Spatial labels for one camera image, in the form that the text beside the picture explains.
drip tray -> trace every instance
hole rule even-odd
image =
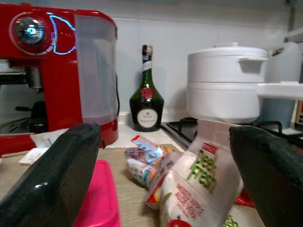
[[[29,133],[29,117],[0,124],[0,134]]]

red espresso machine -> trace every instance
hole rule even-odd
[[[0,124],[0,156],[35,147],[31,133],[82,122],[101,125],[106,144],[117,139],[116,37],[114,21],[98,11],[0,4],[0,59],[8,65],[0,67],[0,100],[14,86],[31,90],[15,95],[18,102],[37,95],[11,110],[28,117]]]

pink plastic lid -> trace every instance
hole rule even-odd
[[[74,227],[120,227],[115,183],[107,161],[97,160]]]

liquor bottle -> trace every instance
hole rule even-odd
[[[142,47],[142,82],[129,100],[134,129],[156,131],[160,128],[164,100],[152,81],[152,46]]]

bottle cap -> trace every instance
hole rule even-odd
[[[152,45],[143,45],[142,46],[142,55],[152,56]]]

